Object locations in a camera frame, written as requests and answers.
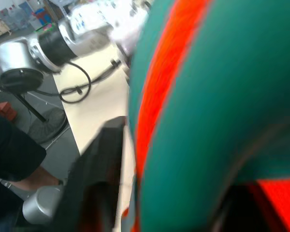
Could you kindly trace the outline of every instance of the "silver cylinder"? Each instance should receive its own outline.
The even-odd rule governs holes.
[[[55,213],[62,194],[62,186],[39,188],[23,204],[24,218],[31,224],[49,223]]]

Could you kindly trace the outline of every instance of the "fan stand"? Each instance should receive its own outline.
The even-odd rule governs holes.
[[[20,94],[14,96],[28,109],[37,119],[30,125],[28,135],[38,144],[43,144],[57,137],[68,124],[64,110],[59,108],[50,109],[40,114]]]

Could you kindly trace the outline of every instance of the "black cylinder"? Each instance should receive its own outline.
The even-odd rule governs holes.
[[[58,26],[40,35],[39,44],[47,58],[57,66],[76,57],[64,41]]]

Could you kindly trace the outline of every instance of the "black base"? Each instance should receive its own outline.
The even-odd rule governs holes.
[[[68,124],[64,110],[53,108],[42,114],[45,122],[34,120],[28,135],[38,144],[46,143],[58,136]]]

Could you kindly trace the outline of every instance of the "white table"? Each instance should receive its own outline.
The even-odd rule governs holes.
[[[103,72],[110,65],[111,59],[116,59],[116,49],[112,46],[96,52],[90,56],[79,58],[74,62],[89,74],[91,79]],[[77,147],[82,154],[89,142],[97,135],[105,121],[127,115],[127,99],[129,86],[126,75],[119,68],[107,80],[93,85],[89,96],[78,104],[63,103],[69,124],[74,135]],[[59,75],[54,75],[58,91],[64,88],[87,83],[85,75],[77,68],[67,65]],[[67,100],[79,99],[78,94],[65,96]],[[125,127],[123,148],[122,177],[118,199],[118,211],[115,231],[120,231],[121,213],[128,207],[131,194],[132,178],[134,175],[134,153],[131,138]]]

